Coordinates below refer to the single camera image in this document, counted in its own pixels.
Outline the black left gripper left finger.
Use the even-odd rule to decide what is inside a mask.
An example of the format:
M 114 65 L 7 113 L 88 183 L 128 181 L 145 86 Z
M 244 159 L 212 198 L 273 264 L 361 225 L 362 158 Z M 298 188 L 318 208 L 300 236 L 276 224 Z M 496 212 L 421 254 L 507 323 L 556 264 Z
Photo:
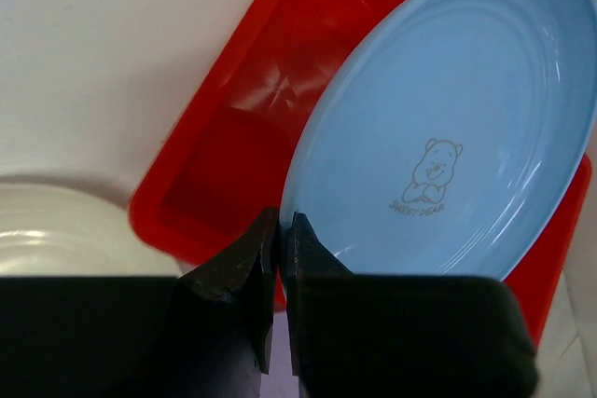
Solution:
M 278 212 L 182 277 L 5 277 L 5 397 L 257 397 Z

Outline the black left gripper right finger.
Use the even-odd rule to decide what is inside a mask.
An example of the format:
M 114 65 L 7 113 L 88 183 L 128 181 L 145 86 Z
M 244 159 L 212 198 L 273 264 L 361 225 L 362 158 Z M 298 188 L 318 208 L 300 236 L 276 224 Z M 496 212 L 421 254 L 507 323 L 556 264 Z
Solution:
M 355 274 L 298 213 L 287 235 L 285 289 L 303 397 L 535 393 L 535 345 L 500 281 Z

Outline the blue plastic plate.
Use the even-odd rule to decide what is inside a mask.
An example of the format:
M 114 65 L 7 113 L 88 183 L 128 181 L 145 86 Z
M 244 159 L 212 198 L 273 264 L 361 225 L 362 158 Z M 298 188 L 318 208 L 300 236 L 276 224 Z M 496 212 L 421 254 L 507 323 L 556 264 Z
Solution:
M 505 279 L 571 184 L 596 118 L 596 0 L 407 0 L 335 74 L 280 225 L 348 269 Z

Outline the cream plastic plate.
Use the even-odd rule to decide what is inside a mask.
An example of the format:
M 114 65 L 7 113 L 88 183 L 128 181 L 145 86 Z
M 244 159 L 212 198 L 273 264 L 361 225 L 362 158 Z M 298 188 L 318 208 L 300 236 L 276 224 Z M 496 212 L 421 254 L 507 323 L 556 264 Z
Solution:
M 178 278 L 181 269 L 135 235 L 119 206 L 64 186 L 3 180 L 1 275 Z

